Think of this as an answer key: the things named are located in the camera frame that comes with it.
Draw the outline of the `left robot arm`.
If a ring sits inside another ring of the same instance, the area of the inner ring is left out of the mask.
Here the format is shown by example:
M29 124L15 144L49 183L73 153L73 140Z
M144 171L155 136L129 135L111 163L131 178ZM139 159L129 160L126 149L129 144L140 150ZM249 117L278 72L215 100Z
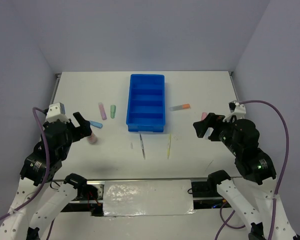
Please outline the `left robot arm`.
M25 159L15 197L6 214L0 217L0 240L40 240L51 231L58 214L74 199L87 197L92 187L87 179L71 173L42 205L39 203L50 187L55 173L62 167L72 143L92 134L90 122L79 112L73 114L78 122L57 118L39 124L41 140Z

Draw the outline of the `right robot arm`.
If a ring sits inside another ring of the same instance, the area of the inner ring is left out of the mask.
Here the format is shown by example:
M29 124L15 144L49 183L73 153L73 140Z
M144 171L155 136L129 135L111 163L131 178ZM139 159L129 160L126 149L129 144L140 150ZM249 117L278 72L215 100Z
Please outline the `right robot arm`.
M240 217L248 231L250 240L300 240L292 228L283 203L275 193L277 174L271 158L259 148L260 133L255 124L247 119L209 113L207 117L193 123L198 138L206 131L212 142L222 142L235 157L235 166L246 181L256 207L236 188L225 170L208 175L207 190L213 196L221 195Z

